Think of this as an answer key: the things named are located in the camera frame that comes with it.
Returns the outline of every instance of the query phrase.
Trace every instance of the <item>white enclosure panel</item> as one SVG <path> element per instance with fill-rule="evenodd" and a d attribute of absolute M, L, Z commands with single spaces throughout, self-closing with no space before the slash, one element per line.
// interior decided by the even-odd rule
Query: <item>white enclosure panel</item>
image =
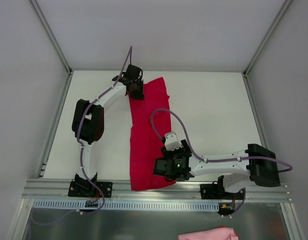
<path fill-rule="evenodd" d="M 0 1 L 0 240 L 35 177 L 66 72 L 27 0 Z"/>
<path fill-rule="evenodd" d="M 71 179 L 79 168 L 78 143 L 71 131 L 76 102 L 92 100 L 110 86 L 117 71 L 75 71 L 44 178 Z M 240 73 L 144 72 L 144 81 L 164 77 L 170 109 L 183 120 L 194 149 L 201 154 L 231 153 L 260 143 L 245 85 Z M 98 178 L 129 180 L 130 129 L 128 97 L 117 101 L 105 114 L 105 131 L 97 142 Z M 175 118 L 172 129 L 184 133 Z M 213 181 L 219 174 L 192 180 Z"/>
<path fill-rule="evenodd" d="M 308 239 L 308 0 L 296 0 L 249 75 L 269 147 L 285 174 Z"/>
<path fill-rule="evenodd" d="M 38 0 L 72 68 L 243 71 L 284 0 Z"/>

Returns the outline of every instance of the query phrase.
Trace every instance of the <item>black mounting bracket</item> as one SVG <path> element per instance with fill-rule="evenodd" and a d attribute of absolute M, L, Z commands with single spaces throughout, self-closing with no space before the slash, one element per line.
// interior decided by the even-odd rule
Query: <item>black mounting bracket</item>
<path fill-rule="evenodd" d="M 104 193 L 105 198 L 112 197 L 113 183 L 110 181 L 97 181 L 97 176 L 91 179 Z M 87 180 L 80 178 L 77 174 L 70 182 L 68 189 L 69 197 L 92 198 L 96 196 L 97 190 Z"/>
<path fill-rule="evenodd" d="M 228 200 L 230 203 L 234 198 L 236 200 L 243 200 L 244 198 L 244 190 L 241 189 L 237 193 L 225 192 L 222 188 L 219 189 L 218 184 L 200 184 L 200 195 L 202 199 L 206 200 Z M 228 206 L 226 202 L 219 203 L 219 211 L 220 215 L 229 215 L 235 212 L 235 206 Z"/>
<path fill-rule="evenodd" d="M 200 195 L 202 199 L 207 200 L 242 200 L 244 198 L 244 190 L 241 189 L 237 193 L 225 192 L 218 190 L 218 184 L 200 184 Z"/>

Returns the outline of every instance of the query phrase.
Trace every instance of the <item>pink cloth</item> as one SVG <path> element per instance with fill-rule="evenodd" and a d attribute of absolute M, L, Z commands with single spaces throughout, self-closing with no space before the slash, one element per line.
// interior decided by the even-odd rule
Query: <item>pink cloth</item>
<path fill-rule="evenodd" d="M 178 235 L 178 240 L 238 240 L 232 228 L 222 227 Z"/>
<path fill-rule="evenodd" d="M 130 183 L 134 191 L 158 189 L 174 184 L 153 174 L 155 160 L 163 154 L 160 141 L 150 124 L 150 116 L 159 108 L 169 109 L 169 96 L 162 77 L 144 84 L 144 100 L 129 98 L 133 127 L 130 134 Z M 160 112 L 154 117 L 155 127 L 161 136 L 172 129 L 170 114 Z"/>

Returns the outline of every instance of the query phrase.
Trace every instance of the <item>white table surface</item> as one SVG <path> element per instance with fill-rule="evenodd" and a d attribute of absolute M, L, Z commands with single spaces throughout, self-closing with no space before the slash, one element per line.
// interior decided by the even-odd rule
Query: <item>white table surface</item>
<path fill-rule="evenodd" d="M 93 100 L 112 84 L 117 71 L 75 71 L 61 114 L 44 178 L 72 179 L 79 168 L 78 143 L 71 130 L 76 102 Z M 187 127 L 194 150 L 202 155 L 231 153 L 260 144 L 253 113 L 240 73 L 146 71 L 144 82 L 163 77 L 170 96 L 170 109 Z M 129 138 L 132 119 L 128 97 L 118 100 L 105 113 L 105 131 L 97 142 L 98 178 L 129 180 Z M 185 138 L 172 117 L 172 130 Z M 206 174 L 192 181 L 213 181 L 219 174 Z"/>

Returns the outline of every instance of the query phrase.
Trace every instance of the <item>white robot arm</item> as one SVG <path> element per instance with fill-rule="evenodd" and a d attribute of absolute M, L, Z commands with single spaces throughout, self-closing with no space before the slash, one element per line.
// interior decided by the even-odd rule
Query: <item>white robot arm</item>
<path fill-rule="evenodd" d="M 113 87 L 107 94 L 101 97 L 95 105 L 101 106 L 103 108 L 103 112 L 105 113 L 117 100 L 126 96 L 127 89 L 123 83 L 118 82 L 115 87 Z M 79 143 L 79 152 L 84 148 L 83 151 L 83 166 L 85 168 L 85 173 L 89 179 L 93 179 L 97 174 L 97 158 L 95 154 L 95 141 L 91 144 L 88 141 L 81 139 L 83 146 Z M 79 177 L 85 179 L 85 176 L 80 168 L 77 172 Z"/>
<path fill-rule="evenodd" d="M 259 185 L 262 187 L 280 186 L 277 163 L 269 160 L 242 160 L 251 156 L 276 158 L 276 155 L 257 144 L 249 144 L 247 150 L 225 155 L 192 156 L 186 140 L 178 141 L 175 132 L 165 134 L 164 157 L 156 159 L 154 174 L 164 176 L 167 181 L 185 181 L 195 176 L 210 173 L 226 174 L 218 178 L 224 192 L 237 193 L 241 189 Z"/>
<path fill-rule="evenodd" d="M 129 65 L 122 77 L 112 86 L 101 98 L 99 98 L 94 105 L 87 112 L 83 124 L 81 126 L 79 141 L 79 152 L 82 154 L 82 166 L 85 174 L 93 181 L 97 179 L 97 159 L 94 153 L 95 142 L 97 142 L 104 132 L 104 114 L 105 112 L 120 98 L 129 95 L 132 99 L 142 100 L 143 94 L 143 80 L 142 69 Z M 75 114 L 72 123 L 72 130 L 75 132 L 75 137 L 79 131 L 79 124 L 86 110 L 90 104 L 89 101 L 80 99 L 76 104 Z M 86 177 L 82 172 L 82 167 L 78 170 L 75 181 L 81 182 L 82 186 L 86 182 Z"/>

